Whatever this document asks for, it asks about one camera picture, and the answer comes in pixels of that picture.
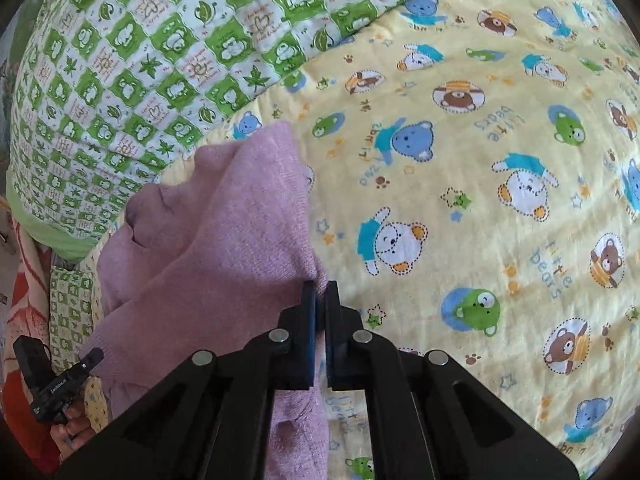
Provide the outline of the left hand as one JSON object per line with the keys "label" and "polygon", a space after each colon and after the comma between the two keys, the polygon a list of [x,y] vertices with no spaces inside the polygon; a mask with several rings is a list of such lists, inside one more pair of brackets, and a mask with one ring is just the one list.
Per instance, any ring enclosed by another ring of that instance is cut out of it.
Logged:
{"label": "left hand", "polygon": [[85,413],[85,403],[78,400],[66,408],[67,422],[53,425],[50,436],[60,451],[60,461],[66,460],[89,442],[96,432]]}

